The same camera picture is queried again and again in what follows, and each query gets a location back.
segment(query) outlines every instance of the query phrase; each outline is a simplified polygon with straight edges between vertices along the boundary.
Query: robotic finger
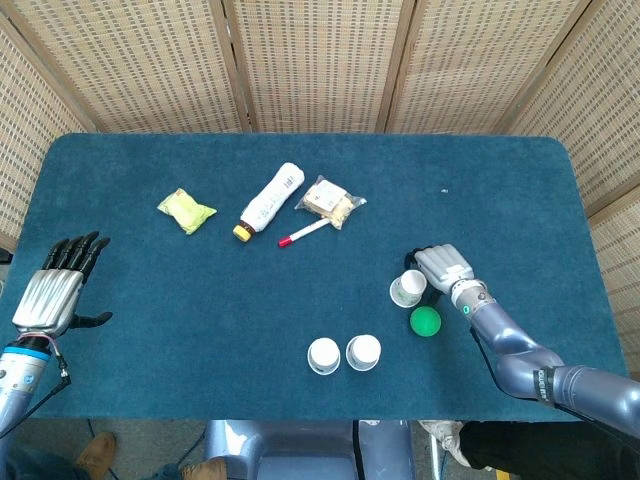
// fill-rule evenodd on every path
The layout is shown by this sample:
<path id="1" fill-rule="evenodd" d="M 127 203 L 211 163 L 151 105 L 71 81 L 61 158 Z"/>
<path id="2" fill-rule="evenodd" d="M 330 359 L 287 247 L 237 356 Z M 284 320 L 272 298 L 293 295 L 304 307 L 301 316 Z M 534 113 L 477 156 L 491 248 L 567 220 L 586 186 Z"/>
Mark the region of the robotic finger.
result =
<path id="1" fill-rule="evenodd" d="M 89 250 L 91 243 L 98 238 L 98 232 L 91 232 L 89 235 L 84 237 L 76 246 L 73 251 L 73 255 L 71 256 L 71 260 L 69 261 L 69 270 L 77 270 L 82 260 L 84 260 L 84 256 Z"/>
<path id="2" fill-rule="evenodd" d="M 59 270 L 67 268 L 69 257 L 71 256 L 71 251 L 76 247 L 76 244 L 80 240 L 82 240 L 82 237 L 76 237 L 72 240 L 69 240 L 69 242 L 65 245 L 64 249 L 62 250 L 60 257 L 58 257 L 58 260 L 54 264 L 53 268 L 57 268 Z"/>
<path id="3" fill-rule="evenodd" d="M 82 263 L 78 267 L 78 271 L 82 273 L 82 275 L 84 276 L 84 279 L 82 280 L 83 284 L 87 283 L 89 275 L 91 274 L 91 271 L 93 270 L 93 267 L 95 266 L 96 261 L 98 260 L 98 256 L 100 255 L 100 252 L 104 247 L 109 245 L 110 241 L 111 241 L 110 238 L 103 238 L 98 242 L 94 243 L 89 249 L 89 252 L 87 253 L 87 255 L 82 260 Z"/>
<path id="4" fill-rule="evenodd" d="M 60 251 L 64 248 L 68 241 L 69 239 L 65 238 L 64 240 L 60 240 L 53 247 L 51 247 L 51 250 L 49 250 L 49 255 L 47 255 L 47 258 L 42 265 L 42 270 L 49 270 L 50 268 L 53 268 L 58 259 L 58 255 L 60 255 Z"/>

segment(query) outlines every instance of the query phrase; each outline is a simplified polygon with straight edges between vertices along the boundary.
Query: small white cup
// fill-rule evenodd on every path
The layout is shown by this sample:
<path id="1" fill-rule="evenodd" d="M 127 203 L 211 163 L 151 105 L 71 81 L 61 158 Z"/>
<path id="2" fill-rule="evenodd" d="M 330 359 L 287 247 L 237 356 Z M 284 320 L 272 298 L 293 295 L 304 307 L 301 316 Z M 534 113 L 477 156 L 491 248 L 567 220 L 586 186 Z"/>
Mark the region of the small white cup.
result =
<path id="1" fill-rule="evenodd" d="M 420 270 L 407 270 L 389 287 L 393 303 L 402 308 L 416 306 L 427 288 L 427 279 Z"/>
<path id="2" fill-rule="evenodd" d="M 330 338 L 317 338 L 309 346 L 307 362 L 318 375 L 330 375 L 340 365 L 340 349 Z"/>
<path id="3" fill-rule="evenodd" d="M 382 347 L 373 335 L 358 335 L 347 344 L 347 363 L 359 372 L 371 370 L 378 364 Z"/>

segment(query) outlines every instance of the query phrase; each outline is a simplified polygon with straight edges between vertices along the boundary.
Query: brown shoe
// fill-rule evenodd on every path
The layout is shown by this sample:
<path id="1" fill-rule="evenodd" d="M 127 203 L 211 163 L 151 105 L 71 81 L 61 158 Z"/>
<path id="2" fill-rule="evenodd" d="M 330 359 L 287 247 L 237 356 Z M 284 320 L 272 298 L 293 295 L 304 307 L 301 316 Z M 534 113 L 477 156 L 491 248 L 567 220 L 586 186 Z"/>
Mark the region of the brown shoe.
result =
<path id="1" fill-rule="evenodd" d="M 113 433 L 99 433 L 83 450 L 74 466 L 85 470 L 91 480 L 103 480 L 116 458 L 116 437 Z"/>
<path id="2" fill-rule="evenodd" d="M 217 457 L 182 469 L 182 480 L 227 480 L 227 464 Z"/>

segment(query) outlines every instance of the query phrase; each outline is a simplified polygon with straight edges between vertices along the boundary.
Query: shoe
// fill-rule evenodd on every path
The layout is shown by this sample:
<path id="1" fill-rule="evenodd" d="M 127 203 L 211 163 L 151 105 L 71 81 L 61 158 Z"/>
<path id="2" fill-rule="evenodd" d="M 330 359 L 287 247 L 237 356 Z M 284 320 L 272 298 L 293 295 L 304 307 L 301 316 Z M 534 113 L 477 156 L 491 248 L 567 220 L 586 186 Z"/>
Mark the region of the shoe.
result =
<path id="1" fill-rule="evenodd" d="M 227 480 L 227 464 L 217 457 L 182 469 L 182 480 Z"/>
<path id="2" fill-rule="evenodd" d="M 113 433 L 99 433 L 82 451 L 74 466 L 89 474 L 91 480 L 103 480 L 116 458 L 116 437 Z"/>
<path id="3" fill-rule="evenodd" d="M 464 467 L 471 466 L 462 454 L 462 450 L 460 450 L 460 430 L 464 427 L 462 422 L 419 420 L 418 423 L 427 432 L 436 437 L 436 440 L 442 444 L 442 449 L 451 453 L 460 465 Z"/>

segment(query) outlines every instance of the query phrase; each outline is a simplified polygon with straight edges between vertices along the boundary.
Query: blue felt surface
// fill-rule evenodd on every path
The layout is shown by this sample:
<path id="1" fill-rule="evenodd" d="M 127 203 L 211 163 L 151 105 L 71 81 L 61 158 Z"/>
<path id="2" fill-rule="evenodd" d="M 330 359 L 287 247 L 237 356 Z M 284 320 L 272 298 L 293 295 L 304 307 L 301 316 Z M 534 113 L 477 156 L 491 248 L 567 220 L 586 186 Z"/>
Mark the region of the blue felt surface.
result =
<path id="1" fill-rule="evenodd" d="M 305 171 L 304 187 L 241 244 L 231 233 L 240 212 L 285 161 Z M 318 174 L 369 203 L 342 231 L 278 249 L 315 220 L 293 206 Z M 192 236 L 156 210 L 177 187 L 219 210 Z M 74 383 L 45 416 L 568 418 L 499 392 L 446 299 L 438 335 L 411 333 L 389 284 L 407 251 L 447 242 L 567 363 L 625 372 L 571 165 L 549 138 L 65 136 L 48 153 L 0 302 L 4 338 L 49 247 L 94 229 L 112 243 L 78 311 L 115 315 L 61 339 Z M 314 338 L 344 349 L 362 333 L 382 343 L 374 370 L 310 371 Z"/>

